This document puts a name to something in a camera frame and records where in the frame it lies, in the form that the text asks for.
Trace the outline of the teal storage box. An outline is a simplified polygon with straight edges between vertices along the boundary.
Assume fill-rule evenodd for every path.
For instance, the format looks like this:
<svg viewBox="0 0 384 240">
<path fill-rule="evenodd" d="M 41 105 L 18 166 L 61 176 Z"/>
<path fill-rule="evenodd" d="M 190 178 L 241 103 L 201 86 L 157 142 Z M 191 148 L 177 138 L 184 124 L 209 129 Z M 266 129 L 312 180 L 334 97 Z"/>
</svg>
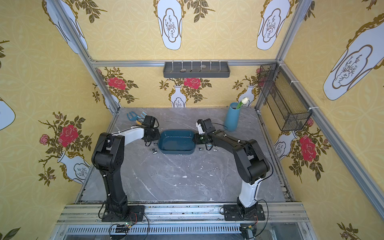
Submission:
<svg viewBox="0 0 384 240">
<path fill-rule="evenodd" d="M 194 137 L 190 130 L 166 130 L 161 133 L 158 148 L 163 154 L 190 155 L 196 147 Z"/>
</svg>

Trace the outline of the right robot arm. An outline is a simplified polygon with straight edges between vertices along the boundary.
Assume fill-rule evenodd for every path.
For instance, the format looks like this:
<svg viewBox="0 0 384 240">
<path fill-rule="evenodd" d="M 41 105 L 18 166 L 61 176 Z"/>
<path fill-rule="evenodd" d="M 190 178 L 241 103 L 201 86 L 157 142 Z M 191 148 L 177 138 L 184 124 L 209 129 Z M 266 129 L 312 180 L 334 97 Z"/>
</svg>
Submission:
<svg viewBox="0 0 384 240">
<path fill-rule="evenodd" d="M 240 140 L 223 130 L 216 130 L 211 119 L 197 120 L 198 133 L 194 136 L 197 145 L 210 144 L 226 150 L 234 156 L 238 174 L 242 179 L 241 192 L 237 198 L 236 209 L 240 219 L 257 216 L 257 200 L 261 182 L 266 180 L 271 169 L 256 140 Z"/>
</svg>

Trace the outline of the light blue toy fork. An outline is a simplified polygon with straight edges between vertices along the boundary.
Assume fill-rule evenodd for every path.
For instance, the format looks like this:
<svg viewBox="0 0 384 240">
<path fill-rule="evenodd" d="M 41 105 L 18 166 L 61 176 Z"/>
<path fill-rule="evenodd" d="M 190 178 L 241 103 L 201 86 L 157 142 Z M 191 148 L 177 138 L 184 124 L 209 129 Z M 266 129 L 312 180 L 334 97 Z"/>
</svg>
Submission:
<svg viewBox="0 0 384 240">
<path fill-rule="evenodd" d="M 139 117 L 140 117 L 141 119 L 145 119 L 146 116 L 147 116 L 147 114 L 146 114 L 145 112 L 142 112 L 142 113 L 139 115 Z"/>
</svg>

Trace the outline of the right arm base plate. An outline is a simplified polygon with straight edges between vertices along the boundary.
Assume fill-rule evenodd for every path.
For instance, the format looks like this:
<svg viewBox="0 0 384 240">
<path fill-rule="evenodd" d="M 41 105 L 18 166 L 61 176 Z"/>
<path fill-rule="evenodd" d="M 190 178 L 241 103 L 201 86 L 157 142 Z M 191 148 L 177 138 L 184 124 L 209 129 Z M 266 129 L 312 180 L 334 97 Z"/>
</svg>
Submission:
<svg viewBox="0 0 384 240">
<path fill-rule="evenodd" d="M 255 204 L 245 208 L 241 204 L 224 205 L 223 214 L 225 221 L 264 221 L 266 219 L 262 205 Z"/>
</svg>

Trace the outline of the grey wall shelf tray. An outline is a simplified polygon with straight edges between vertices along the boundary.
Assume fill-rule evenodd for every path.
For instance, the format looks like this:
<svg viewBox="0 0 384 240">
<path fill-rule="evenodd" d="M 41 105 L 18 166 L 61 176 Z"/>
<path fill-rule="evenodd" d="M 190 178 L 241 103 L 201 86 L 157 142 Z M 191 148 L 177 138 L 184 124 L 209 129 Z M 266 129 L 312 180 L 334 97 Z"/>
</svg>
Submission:
<svg viewBox="0 0 384 240">
<path fill-rule="evenodd" d="M 226 61 L 165 62 L 165 78 L 229 78 L 231 70 Z"/>
</svg>

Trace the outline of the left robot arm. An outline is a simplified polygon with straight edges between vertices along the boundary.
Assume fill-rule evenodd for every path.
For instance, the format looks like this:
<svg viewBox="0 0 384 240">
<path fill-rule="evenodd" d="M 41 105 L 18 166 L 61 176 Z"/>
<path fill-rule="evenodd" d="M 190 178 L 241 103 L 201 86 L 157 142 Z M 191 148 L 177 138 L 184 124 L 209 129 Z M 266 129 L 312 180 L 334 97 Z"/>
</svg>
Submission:
<svg viewBox="0 0 384 240">
<path fill-rule="evenodd" d="M 145 116 L 141 125 L 115 133 L 102 133 L 92 155 L 92 163 L 103 177 L 107 198 L 104 202 L 103 222 L 125 221 L 132 213 L 143 214 L 144 207 L 128 206 L 123 189 L 121 166 L 125 157 L 125 146 L 143 140 L 152 143 L 160 139 L 159 122 L 153 116 Z"/>
</svg>

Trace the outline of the teal vase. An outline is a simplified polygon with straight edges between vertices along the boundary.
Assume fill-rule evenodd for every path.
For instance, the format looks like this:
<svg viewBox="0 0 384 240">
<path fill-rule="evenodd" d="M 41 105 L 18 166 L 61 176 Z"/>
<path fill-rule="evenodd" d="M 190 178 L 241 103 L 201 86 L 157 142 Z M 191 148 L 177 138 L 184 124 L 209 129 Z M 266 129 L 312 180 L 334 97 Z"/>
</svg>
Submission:
<svg viewBox="0 0 384 240">
<path fill-rule="evenodd" d="M 230 132 L 235 131 L 238 127 L 240 109 L 237 109 L 237 106 L 238 106 L 238 103 L 231 103 L 226 115 L 226 120 L 224 125 L 227 127 L 227 130 Z"/>
</svg>

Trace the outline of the white tulip flower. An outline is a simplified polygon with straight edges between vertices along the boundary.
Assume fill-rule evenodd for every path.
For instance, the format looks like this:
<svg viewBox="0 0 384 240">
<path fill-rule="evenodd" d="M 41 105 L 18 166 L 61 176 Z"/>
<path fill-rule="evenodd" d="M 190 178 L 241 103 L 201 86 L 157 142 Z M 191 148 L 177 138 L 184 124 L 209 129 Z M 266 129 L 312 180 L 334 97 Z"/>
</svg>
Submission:
<svg viewBox="0 0 384 240">
<path fill-rule="evenodd" d="M 239 110 L 242 106 L 247 106 L 249 102 L 250 102 L 250 99 L 249 99 L 248 97 L 244 97 L 244 98 L 237 104 L 236 110 Z"/>
</svg>

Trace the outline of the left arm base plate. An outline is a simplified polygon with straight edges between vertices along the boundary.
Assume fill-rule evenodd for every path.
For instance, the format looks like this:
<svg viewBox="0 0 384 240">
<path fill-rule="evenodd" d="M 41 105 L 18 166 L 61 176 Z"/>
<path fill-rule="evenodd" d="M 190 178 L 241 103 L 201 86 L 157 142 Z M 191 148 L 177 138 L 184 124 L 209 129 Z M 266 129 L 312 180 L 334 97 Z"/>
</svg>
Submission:
<svg viewBox="0 0 384 240">
<path fill-rule="evenodd" d="M 102 222 L 141 222 L 145 213 L 145 206 L 133 205 L 123 207 L 121 213 L 118 210 L 106 209 L 103 216 Z"/>
</svg>

